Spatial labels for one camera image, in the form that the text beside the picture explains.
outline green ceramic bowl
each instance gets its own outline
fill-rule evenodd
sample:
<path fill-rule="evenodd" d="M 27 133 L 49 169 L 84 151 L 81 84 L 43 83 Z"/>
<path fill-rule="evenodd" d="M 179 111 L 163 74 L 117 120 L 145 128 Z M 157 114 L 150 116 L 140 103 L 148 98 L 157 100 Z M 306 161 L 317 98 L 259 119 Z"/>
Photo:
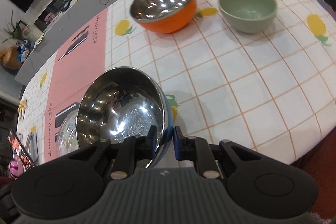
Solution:
<path fill-rule="evenodd" d="M 268 27 L 277 13 L 276 0 L 219 0 L 223 17 L 245 33 L 257 33 Z"/>

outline orange bowl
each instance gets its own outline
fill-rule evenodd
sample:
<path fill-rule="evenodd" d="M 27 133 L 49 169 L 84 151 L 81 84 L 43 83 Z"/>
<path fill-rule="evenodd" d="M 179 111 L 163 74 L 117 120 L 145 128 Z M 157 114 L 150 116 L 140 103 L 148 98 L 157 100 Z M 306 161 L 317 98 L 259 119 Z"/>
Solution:
<path fill-rule="evenodd" d="M 161 20 L 139 24 L 152 32 L 171 33 L 182 29 L 195 16 L 197 3 L 191 0 L 184 8 L 176 14 L 165 17 Z"/>
<path fill-rule="evenodd" d="M 188 24 L 196 6 L 196 0 L 134 0 L 130 14 L 149 31 L 171 33 Z"/>

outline table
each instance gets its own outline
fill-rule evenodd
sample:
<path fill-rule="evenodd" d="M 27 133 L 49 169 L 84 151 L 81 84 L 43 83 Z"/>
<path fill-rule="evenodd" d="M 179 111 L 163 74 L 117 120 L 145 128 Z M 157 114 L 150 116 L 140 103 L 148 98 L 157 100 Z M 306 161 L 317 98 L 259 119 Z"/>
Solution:
<path fill-rule="evenodd" d="M 231 139 L 294 162 L 336 125 L 336 22 L 316 0 L 277 1 L 274 23 L 254 35 L 229 26 L 217 0 L 197 0 L 199 13 L 189 25 L 166 35 L 132 20 L 132 0 L 116 1 L 73 34 L 29 82 L 18 132 L 25 141 L 36 126 L 40 163 L 54 159 L 55 116 L 78 105 L 104 71 L 133 66 L 174 96 L 175 124 L 184 135 L 209 143 Z M 174 160 L 170 147 L 159 165 L 189 164 Z"/>

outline white grid tablecloth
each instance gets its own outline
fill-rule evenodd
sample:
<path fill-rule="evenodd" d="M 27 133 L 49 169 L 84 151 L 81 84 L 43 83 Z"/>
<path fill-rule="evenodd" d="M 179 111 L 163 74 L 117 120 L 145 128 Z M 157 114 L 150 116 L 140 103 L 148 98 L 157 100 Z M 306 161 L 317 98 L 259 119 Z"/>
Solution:
<path fill-rule="evenodd" d="M 247 35 L 229 26 L 220 13 L 193 19 L 174 34 L 148 32 L 130 17 L 132 0 L 118 0 L 108 8 L 105 68 L 139 68 L 174 95 L 179 104 L 175 124 L 184 135 L 209 143 L 231 139 L 290 164 L 336 125 L 336 23 L 316 0 L 277 1 L 274 23 Z M 218 8 L 217 0 L 197 3 L 199 10 Z M 310 14 L 326 25 L 331 46 L 323 46 L 309 30 Z M 125 19 L 135 29 L 118 36 L 115 26 Z M 18 123 L 24 141 L 37 126 L 40 163 L 55 55 L 27 85 L 29 107 Z M 173 157 L 170 149 L 160 165 L 188 165 Z"/>

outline lemon print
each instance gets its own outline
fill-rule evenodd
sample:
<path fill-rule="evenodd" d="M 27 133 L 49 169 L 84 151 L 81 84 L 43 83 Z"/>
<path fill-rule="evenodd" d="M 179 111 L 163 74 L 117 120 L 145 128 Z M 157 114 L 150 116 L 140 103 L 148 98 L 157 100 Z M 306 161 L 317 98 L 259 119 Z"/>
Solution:
<path fill-rule="evenodd" d="M 17 112 L 19 113 L 19 121 L 22 118 L 23 110 L 27 108 L 27 100 L 21 100 Z"/>
<path fill-rule="evenodd" d="M 310 14 L 307 16 L 307 23 L 309 30 L 324 46 L 331 46 L 327 43 L 328 37 L 325 36 L 327 28 L 318 15 Z"/>
<path fill-rule="evenodd" d="M 170 105 L 170 110 L 171 110 L 171 114 L 173 115 L 173 120 L 175 122 L 177 114 L 179 112 L 177 110 L 177 107 L 179 106 L 179 104 L 176 102 L 174 95 L 166 94 L 166 97 Z"/>
<path fill-rule="evenodd" d="M 114 32 L 118 36 L 128 35 L 134 31 L 133 26 L 127 19 L 122 19 L 115 27 Z"/>
<path fill-rule="evenodd" d="M 42 77 L 41 77 L 41 80 L 40 80 L 40 89 L 42 88 L 42 86 L 43 86 L 43 84 L 44 84 L 46 78 L 47 78 L 47 72 L 45 72 L 45 73 L 42 75 Z"/>
<path fill-rule="evenodd" d="M 171 114 L 173 115 L 173 121 L 175 122 L 176 116 L 178 114 L 177 107 L 176 106 L 171 106 L 170 109 L 171 109 Z"/>
<path fill-rule="evenodd" d="M 218 13 L 218 10 L 214 7 L 204 8 L 198 11 L 195 15 L 196 19 L 213 16 Z"/>

